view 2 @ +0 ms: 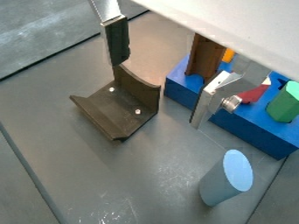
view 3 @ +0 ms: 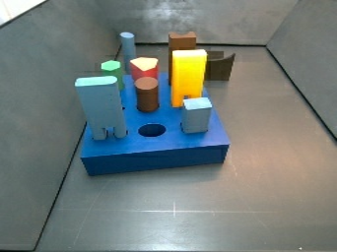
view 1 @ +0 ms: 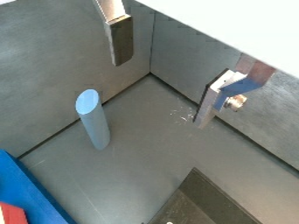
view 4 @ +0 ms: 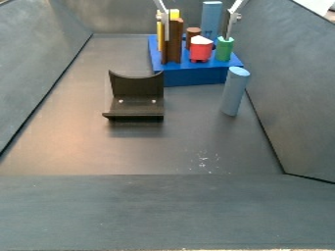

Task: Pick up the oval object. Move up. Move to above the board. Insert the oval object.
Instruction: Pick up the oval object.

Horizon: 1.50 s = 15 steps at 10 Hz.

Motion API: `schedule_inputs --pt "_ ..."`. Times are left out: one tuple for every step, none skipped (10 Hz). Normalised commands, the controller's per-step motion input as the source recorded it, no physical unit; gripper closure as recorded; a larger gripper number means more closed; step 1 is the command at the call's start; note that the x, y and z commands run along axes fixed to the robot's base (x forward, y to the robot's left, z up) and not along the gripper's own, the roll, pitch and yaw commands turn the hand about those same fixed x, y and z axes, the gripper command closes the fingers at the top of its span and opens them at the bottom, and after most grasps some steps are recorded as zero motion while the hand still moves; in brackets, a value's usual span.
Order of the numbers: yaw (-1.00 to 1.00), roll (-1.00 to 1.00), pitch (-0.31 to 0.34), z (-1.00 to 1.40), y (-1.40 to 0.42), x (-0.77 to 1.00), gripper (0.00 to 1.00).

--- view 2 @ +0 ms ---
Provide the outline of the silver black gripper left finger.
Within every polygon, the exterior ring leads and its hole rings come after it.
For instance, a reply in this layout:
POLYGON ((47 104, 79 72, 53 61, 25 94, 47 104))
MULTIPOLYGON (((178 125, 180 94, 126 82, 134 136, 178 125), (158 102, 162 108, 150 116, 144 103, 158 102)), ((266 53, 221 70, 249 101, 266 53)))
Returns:
POLYGON ((129 57, 126 17, 121 14, 117 0, 87 0, 99 24, 99 33, 106 41, 110 66, 121 64, 129 57))

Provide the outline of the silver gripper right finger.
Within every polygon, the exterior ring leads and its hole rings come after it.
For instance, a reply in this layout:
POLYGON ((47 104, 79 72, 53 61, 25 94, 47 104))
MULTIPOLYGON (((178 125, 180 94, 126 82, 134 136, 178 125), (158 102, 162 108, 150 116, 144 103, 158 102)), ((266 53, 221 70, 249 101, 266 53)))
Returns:
POLYGON ((245 56, 237 55, 232 71, 216 73, 200 90, 198 100, 190 114, 190 126, 197 129, 218 109, 225 109, 232 113, 238 104, 245 101, 238 94, 257 88, 269 73, 269 68, 245 56))

